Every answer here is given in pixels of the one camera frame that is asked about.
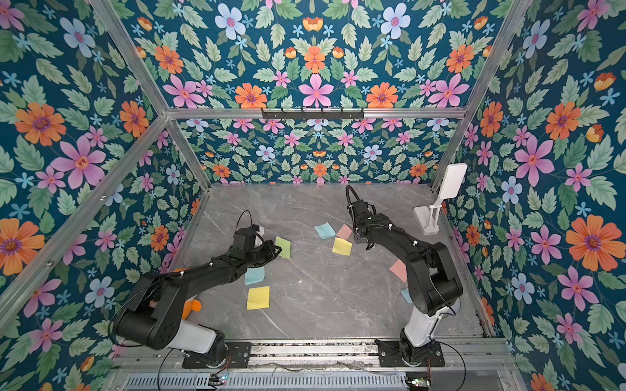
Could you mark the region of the green memo pad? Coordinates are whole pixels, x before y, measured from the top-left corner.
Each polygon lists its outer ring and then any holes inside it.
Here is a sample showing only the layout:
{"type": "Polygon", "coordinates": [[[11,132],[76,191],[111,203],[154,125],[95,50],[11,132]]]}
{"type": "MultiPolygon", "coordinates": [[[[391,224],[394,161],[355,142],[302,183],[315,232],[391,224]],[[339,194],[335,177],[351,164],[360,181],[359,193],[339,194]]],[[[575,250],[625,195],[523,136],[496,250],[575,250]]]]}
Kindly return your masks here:
{"type": "Polygon", "coordinates": [[[283,257],[284,259],[290,260],[291,259],[291,242],[281,238],[280,236],[277,236],[276,240],[275,240],[275,245],[277,249],[280,249],[279,252],[279,256],[283,257]]]}

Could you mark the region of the torn pink memo page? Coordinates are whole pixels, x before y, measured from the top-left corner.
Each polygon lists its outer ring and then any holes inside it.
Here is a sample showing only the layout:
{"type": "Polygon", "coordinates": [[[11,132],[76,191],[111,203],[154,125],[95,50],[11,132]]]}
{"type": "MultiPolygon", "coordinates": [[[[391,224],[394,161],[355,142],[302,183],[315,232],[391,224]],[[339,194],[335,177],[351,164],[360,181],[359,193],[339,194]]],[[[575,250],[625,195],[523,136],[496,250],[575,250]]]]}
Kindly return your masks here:
{"type": "Polygon", "coordinates": [[[349,240],[351,235],[352,229],[347,224],[343,224],[336,234],[337,238],[344,240],[349,240]]]}

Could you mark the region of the blue memo pad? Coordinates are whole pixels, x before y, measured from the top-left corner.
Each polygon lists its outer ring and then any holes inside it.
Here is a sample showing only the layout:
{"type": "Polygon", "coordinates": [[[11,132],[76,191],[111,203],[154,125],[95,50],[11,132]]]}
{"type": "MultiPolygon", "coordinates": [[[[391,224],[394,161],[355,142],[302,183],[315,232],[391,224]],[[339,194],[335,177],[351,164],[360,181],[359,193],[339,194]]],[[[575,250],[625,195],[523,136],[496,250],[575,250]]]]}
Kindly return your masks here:
{"type": "Polygon", "coordinates": [[[245,273],[245,286],[254,285],[257,283],[262,283],[265,280],[265,268],[249,268],[245,273]]]}

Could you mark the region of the torn yellow memo page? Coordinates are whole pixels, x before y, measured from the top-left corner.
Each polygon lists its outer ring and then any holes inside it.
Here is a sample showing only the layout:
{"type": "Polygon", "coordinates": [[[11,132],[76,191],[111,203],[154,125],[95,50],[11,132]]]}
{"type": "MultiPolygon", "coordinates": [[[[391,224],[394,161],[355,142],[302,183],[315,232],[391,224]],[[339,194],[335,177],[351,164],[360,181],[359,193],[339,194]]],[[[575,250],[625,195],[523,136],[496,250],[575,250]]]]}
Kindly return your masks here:
{"type": "Polygon", "coordinates": [[[350,241],[336,237],[334,239],[333,253],[349,257],[352,251],[352,246],[353,244],[350,241]]]}

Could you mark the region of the torn blue memo page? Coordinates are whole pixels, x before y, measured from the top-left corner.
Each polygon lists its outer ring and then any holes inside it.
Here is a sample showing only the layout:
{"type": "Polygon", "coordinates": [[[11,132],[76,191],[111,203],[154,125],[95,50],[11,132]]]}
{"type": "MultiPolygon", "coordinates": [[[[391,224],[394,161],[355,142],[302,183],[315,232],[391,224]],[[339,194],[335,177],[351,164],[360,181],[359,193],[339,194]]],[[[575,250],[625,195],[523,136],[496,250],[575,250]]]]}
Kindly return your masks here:
{"type": "Polygon", "coordinates": [[[336,231],[329,223],[324,223],[319,226],[315,226],[315,230],[321,239],[330,239],[336,236],[336,231]]]}

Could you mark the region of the yellow memo pad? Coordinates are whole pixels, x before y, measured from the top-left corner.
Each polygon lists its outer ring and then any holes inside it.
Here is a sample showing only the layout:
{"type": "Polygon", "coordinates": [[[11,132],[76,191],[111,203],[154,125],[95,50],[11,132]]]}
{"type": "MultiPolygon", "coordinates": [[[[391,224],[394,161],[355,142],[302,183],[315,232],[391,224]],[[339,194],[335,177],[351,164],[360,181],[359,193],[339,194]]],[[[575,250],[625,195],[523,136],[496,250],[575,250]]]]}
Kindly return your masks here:
{"type": "Polygon", "coordinates": [[[246,309],[248,311],[266,309],[270,307],[271,290],[269,286],[250,288],[246,309]]]}

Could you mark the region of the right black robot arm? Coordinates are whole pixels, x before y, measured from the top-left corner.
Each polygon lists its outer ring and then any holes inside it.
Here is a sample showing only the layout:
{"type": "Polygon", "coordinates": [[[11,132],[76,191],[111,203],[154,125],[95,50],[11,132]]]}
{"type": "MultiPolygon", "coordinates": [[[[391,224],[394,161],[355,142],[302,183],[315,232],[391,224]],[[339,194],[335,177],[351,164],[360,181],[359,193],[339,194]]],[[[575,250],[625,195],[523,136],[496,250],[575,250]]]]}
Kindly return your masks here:
{"type": "Polygon", "coordinates": [[[411,236],[376,207],[346,187],[347,211],[355,242],[370,250],[383,247],[405,266],[412,314],[400,332],[397,352],[410,366],[435,352],[434,334],[441,320],[460,309],[463,286],[448,247],[411,236]]]}

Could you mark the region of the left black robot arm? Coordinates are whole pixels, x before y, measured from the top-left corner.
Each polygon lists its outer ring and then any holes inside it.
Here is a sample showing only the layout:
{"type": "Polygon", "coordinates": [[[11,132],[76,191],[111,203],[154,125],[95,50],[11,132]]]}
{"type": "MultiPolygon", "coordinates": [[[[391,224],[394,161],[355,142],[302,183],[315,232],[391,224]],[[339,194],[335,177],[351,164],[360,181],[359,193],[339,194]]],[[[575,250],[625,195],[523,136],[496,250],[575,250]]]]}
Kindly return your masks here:
{"type": "Polygon", "coordinates": [[[185,305],[205,291],[239,280],[249,269],[264,267],[281,252],[253,224],[237,230],[228,251],[203,265],[165,274],[148,272],[114,315],[111,335],[153,350],[183,350],[221,363],[226,355],[223,334],[184,319],[185,305]]]}

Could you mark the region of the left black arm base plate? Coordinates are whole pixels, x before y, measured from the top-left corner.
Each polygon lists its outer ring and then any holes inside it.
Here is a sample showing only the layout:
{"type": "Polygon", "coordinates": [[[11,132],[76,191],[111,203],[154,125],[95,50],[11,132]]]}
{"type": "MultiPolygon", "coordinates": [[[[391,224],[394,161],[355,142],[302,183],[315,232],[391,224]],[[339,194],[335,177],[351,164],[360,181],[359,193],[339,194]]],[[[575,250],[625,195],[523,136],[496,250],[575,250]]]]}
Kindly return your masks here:
{"type": "Polygon", "coordinates": [[[223,342],[213,346],[206,354],[186,352],[184,369],[242,369],[247,368],[251,358],[249,342],[223,342]]]}

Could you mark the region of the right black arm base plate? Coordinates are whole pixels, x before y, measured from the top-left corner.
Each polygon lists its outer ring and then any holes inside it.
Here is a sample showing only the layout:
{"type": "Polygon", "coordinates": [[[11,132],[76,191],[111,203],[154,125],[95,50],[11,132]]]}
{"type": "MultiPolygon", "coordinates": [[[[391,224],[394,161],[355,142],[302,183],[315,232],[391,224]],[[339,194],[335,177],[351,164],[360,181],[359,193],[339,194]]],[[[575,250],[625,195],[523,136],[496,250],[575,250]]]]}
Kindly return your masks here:
{"type": "Polygon", "coordinates": [[[407,340],[374,341],[382,368],[443,368],[445,360],[440,343],[432,340],[415,347],[407,340]]]}

